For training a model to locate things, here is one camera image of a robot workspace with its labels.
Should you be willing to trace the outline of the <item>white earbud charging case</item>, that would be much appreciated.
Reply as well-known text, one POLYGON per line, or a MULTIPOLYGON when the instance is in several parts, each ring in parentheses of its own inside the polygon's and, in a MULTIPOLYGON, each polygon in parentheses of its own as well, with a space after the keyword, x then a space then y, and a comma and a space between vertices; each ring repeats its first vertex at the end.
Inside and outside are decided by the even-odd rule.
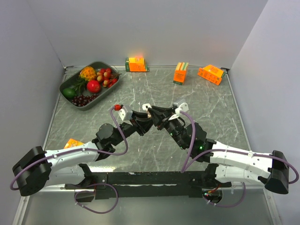
POLYGON ((142 105, 142 110, 145 111, 145 112, 148 111, 149 108, 151 108, 150 104, 143 104, 142 105))

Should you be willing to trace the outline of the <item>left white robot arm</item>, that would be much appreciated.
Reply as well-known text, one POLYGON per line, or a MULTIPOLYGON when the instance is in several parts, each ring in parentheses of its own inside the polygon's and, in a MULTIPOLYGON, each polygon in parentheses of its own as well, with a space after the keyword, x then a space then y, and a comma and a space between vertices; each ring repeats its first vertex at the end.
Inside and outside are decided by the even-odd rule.
POLYGON ((118 114, 123 123, 103 124, 90 142, 61 150, 43 150, 41 146, 29 150, 12 168, 15 177, 10 189, 30 196, 52 185, 90 187, 93 177, 88 163, 126 154, 127 138, 133 133, 143 136, 153 125, 146 112, 126 112, 121 108, 118 114))

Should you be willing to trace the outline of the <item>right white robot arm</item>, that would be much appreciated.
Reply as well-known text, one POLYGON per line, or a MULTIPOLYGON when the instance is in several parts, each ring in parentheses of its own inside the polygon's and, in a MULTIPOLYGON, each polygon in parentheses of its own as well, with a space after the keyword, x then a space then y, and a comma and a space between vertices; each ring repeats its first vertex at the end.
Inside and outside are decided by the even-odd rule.
POLYGON ((185 125, 181 118, 187 115, 185 102, 170 108, 150 104, 142 108, 158 130, 165 129, 181 149, 188 149, 187 158, 209 163, 204 176, 208 186, 245 182, 264 186, 273 193, 288 193, 289 166, 282 152, 256 153, 207 138, 207 133, 192 118, 190 125, 185 125))

